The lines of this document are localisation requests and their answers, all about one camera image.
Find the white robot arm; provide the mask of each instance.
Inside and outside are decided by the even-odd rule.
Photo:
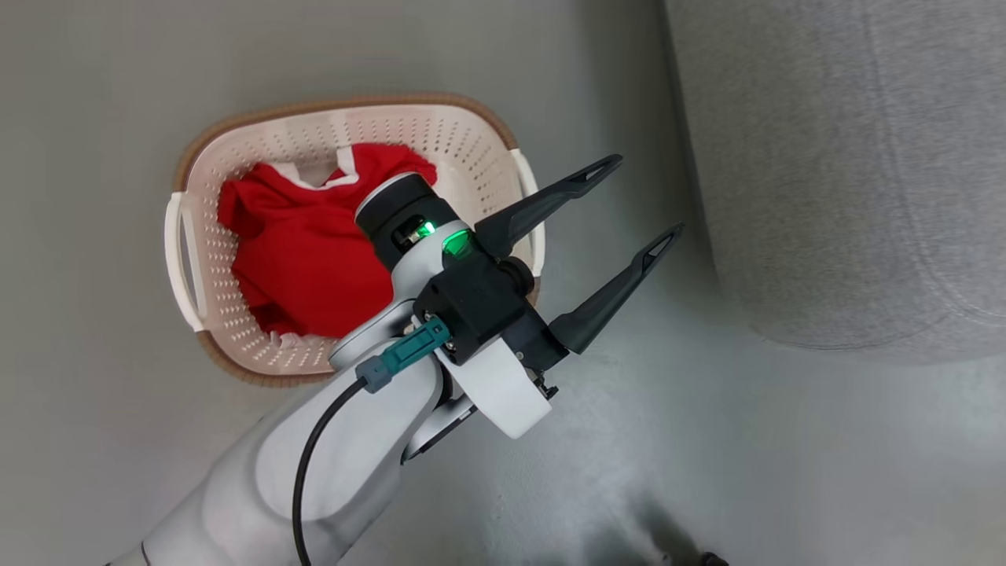
[[[658,236],[573,313],[541,320],[512,246],[620,163],[607,157],[474,231],[420,175],[382,183],[356,221],[391,271],[391,305],[336,346],[334,379],[260,420],[112,564],[331,564],[390,502],[402,464],[469,416],[482,412],[513,438],[526,432],[551,409],[544,372],[583,352],[681,232]]]

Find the green led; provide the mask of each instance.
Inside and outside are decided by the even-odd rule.
[[[423,239],[435,231],[437,231],[437,226],[434,225],[434,222],[432,221],[424,222],[423,225],[415,228],[415,234],[420,236],[420,239]]]
[[[472,232],[468,229],[456,231],[444,239],[444,252],[455,257],[462,257],[471,250],[469,242]]]

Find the plastic basket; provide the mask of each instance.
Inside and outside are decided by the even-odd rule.
[[[480,218],[537,190],[513,134],[487,108],[456,95],[320,102],[237,116],[186,150],[164,222],[164,248],[175,301],[199,344],[241,381],[292,387],[332,375],[335,341],[280,349],[259,329],[230,272],[237,238],[216,220],[223,181],[259,161],[335,167],[338,147],[404,143],[437,165],[434,189],[462,219]],[[544,228],[514,248],[537,277]]]

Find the teal connector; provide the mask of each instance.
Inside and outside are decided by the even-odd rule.
[[[430,356],[451,340],[451,333],[439,318],[434,317],[411,335],[398,339],[380,356],[364,360],[356,366],[356,377],[366,382],[368,393],[377,393],[396,374]]]

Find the gray floor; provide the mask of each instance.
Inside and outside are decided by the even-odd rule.
[[[651,2],[13,10],[0,18],[5,564],[115,557],[281,399],[221,375],[167,286],[169,179],[214,120],[449,89],[494,108],[540,181],[623,152],[548,223],[548,316],[695,219]],[[407,466],[345,562],[633,563],[688,537],[739,565],[1006,561],[1006,359],[883,369],[765,344],[719,297],[696,234],[552,373],[562,391],[541,425],[519,441],[481,418],[458,429]]]

